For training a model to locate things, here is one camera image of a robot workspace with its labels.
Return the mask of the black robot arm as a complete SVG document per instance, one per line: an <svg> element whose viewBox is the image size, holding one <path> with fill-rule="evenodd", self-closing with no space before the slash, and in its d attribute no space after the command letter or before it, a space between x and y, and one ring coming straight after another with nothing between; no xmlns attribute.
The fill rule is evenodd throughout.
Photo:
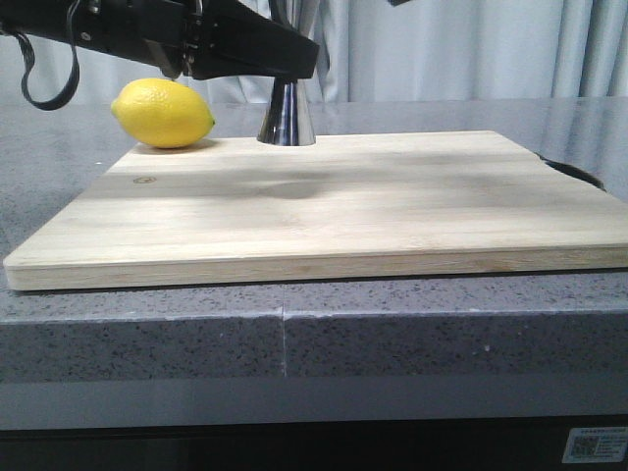
<svg viewBox="0 0 628 471"><path fill-rule="evenodd" d="M309 79L319 47L239 1L4 1L1 23L158 68L169 78Z"/></svg>

